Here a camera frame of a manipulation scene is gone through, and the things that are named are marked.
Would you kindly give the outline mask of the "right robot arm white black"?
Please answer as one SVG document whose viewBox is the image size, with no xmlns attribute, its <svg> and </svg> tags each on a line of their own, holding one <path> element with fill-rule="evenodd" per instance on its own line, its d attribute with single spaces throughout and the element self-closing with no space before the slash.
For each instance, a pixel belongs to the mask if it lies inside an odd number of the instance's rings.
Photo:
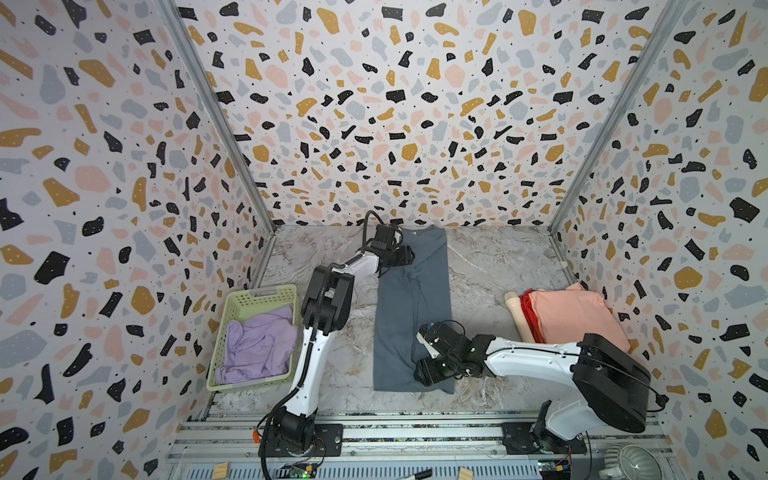
<svg viewBox="0 0 768 480">
<path fill-rule="evenodd" d="M 577 453 L 590 430 L 612 427 L 639 434 L 646 429 L 649 371 L 605 337 L 587 333 L 579 342 L 533 344 L 478 334 L 468 339 L 451 322 L 427 324 L 417 340 L 429 353 L 417 363 L 414 377 L 424 386 L 448 378 L 530 377 L 567 388 L 546 400 L 533 422 L 502 426 L 502 443 L 510 455 Z"/>
</svg>

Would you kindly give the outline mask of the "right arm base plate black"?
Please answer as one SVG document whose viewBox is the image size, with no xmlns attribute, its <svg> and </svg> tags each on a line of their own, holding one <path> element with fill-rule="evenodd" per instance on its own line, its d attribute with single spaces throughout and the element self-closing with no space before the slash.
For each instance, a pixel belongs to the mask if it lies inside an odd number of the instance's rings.
<svg viewBox="0 0 768 480">
<path fill-rule="evenodd" d="M 563 440 L 533 422 L 505 422 L 501 429 L 502 445 L 508 455 L 587 453 L 586 443 L 579 437 Z"/>
</svg>

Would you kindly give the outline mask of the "grey-blue t-shirt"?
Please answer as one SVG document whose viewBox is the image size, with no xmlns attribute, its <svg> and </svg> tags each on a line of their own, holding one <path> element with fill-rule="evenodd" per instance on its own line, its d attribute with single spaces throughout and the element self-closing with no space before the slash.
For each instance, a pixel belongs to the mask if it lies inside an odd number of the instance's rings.
<svg viewBox="0 0 768 480">
<path fill-rule="evenodd" d="M 449 378 L 425 386 L 414 378 L 417 362 L 428 356 L 417 341 L 419 328 L 452 318 L 446 231 L 437 226 L 404 230 L 403 244 L 413 263 L 392 267 L 379 279 L 374 321 L 373 388 L 383 392 L 452 394 Z"/>
</svg>

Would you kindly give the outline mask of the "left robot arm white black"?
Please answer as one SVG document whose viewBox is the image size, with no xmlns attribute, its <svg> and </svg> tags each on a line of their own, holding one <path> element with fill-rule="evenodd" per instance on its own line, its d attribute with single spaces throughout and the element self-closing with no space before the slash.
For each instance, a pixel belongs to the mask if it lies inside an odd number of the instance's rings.
<svg viewBox="0 0 768 480">
<path fill-rule="evenodd" d="M 297 371 L 288 394 L 266 417 L 264 439 L 301 452 L 313 446 L 320 381 L 333 342 L 349 319 L 355 282 L 410 265 L 414 258 L 412 249 L 404 244 L 402 228 L 380 223 L 351 259 L 315 268 L 301 307 L 303 335 Z"/>
</svg>

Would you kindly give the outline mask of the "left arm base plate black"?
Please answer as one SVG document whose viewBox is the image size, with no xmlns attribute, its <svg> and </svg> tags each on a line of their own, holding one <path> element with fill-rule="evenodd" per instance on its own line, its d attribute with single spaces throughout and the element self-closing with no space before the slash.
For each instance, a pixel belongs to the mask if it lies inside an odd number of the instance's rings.
<svg viewBox="0 0 768 480">
<path fill-rule="evenodd" d="M 265 458 L 339 457 L 344 440 L 340 423 L 310 424 L 307 428 L 271 425 L 261 437 L 259 455 Z"/>
</svg>

